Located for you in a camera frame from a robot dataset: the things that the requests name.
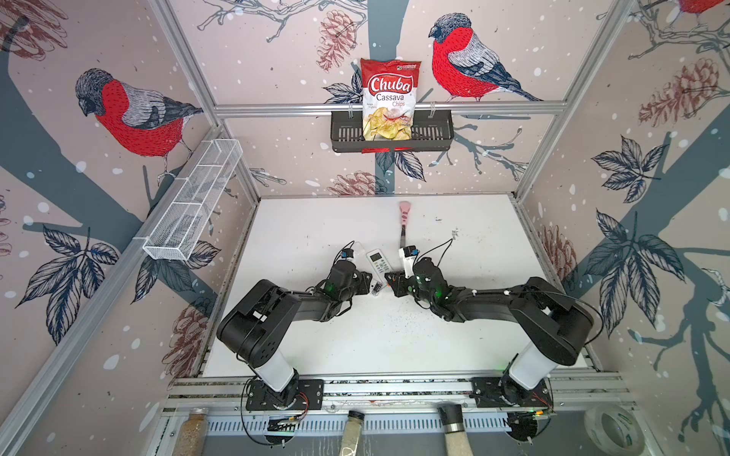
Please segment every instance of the bottle with black cap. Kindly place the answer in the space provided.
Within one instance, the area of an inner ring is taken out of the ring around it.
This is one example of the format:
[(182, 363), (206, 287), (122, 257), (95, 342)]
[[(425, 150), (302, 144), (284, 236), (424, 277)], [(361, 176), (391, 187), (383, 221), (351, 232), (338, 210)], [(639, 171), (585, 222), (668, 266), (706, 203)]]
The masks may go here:
[(355, 456), (358, 450), (358, 443), (363, 432), (365, 414), (359, 411), (350, 410), (347, 413), (345, 433), (342, 434), (342, 445), (339, 448), (339, 456)]
[(448, 456), (474, 456), (466, 437), (464, 416), (457, 403), (439, 404), (439, 416), (446, 432), (446, 454)]

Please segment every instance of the bird head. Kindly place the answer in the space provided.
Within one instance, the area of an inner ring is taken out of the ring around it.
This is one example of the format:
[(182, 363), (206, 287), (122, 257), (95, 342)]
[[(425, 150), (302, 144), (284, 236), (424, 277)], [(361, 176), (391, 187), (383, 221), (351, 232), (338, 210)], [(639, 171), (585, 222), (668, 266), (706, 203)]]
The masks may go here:
[(447, 15), (441, 16), (429, 32), (429, 38), (435, 39), (439, 44), (442, 44), (452, 31), (457, 28), (471, 28), (472, 22), (469, 18), (460, 12), (451, 12)]
[(79, 107), (84, 115), (94, 113), (96, 115), (104, 115), (107, 111), (104, 109), (104, 99), (101, 97), (101, 91), (104, 86), (113, 81), (111, 74), (98, 68), (92, 68), (81, 75), (76, 81), (76, 98), (79, 99)]

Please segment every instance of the pink brush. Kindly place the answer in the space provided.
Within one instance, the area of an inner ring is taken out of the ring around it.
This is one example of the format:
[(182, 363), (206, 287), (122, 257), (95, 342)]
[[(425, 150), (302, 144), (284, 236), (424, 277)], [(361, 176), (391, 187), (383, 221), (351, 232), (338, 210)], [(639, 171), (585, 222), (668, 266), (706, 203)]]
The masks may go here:
[(403, 248), (406, 247), (406, 225), (408, 225), (410, 203), (408, 201), (401, 201), (399, 208), (401, 210), (401, 248)]

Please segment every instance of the black basket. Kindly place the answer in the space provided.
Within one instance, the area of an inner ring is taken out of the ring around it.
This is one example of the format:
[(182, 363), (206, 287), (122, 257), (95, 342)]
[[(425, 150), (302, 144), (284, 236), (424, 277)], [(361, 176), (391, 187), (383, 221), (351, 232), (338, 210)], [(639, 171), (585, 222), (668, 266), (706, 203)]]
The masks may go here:
[(347, 111), (332, 112), (330, 137), (334, 152), (387, 152), (412, 150), (414, 152), (444, 152), (451, 148), (454, 139), (454, 125), (451, 111), (437, 110), (429, 119), (431, 111), (418, 110), (413, 116), (411, 139), (393, 141), (365, 141), (363, 138), (363, 113), (354, 111), (353, 118)]

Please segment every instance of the tape roll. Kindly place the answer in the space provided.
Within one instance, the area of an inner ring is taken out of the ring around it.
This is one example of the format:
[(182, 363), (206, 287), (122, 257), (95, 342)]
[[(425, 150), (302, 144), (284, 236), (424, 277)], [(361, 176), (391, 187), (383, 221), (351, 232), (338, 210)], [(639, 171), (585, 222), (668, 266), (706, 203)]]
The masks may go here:
[(610, 456), (639, 456), (644, 434), (630, 411), (603, 403), (585, 411), (585, 431), (601, 451)]

